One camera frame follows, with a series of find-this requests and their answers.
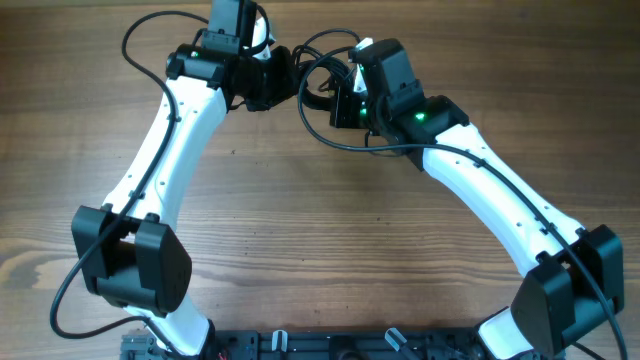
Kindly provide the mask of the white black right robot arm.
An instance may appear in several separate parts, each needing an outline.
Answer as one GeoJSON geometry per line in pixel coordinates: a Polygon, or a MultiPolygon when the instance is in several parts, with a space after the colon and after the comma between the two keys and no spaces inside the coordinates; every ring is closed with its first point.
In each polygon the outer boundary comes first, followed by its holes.
{"type": "Polygon", "coordinates": [[[602,323],[621,358],[628,351],[616,314],[624,307],[623,248],[607,226],[586,229],[523,181],[445,96],[425,96],[396,39],[363,39],[348,52],[362,102],[349,127],[367,127],[390,150],[456,194],[505,248],[523,282],[504,310],[478,327],[496,359],[556,357],[602,323]]]}

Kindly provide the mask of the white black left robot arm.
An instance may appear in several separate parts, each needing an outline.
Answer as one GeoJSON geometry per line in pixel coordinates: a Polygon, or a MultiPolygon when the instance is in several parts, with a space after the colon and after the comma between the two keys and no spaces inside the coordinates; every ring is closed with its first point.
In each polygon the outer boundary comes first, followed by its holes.
{"type": "Polygon", "coordinates": [[[72,274],[143,322],[166,359],[224,357],[213,323],[188,295],[192,262],[176,236],[201,154],[236,105],[265,111],[297,85],[260,5],[217,1],[203,24],[169,56],[156,118],[125,176],[99,208],[79,208],[71,225],[79,258],[72,274]]]}

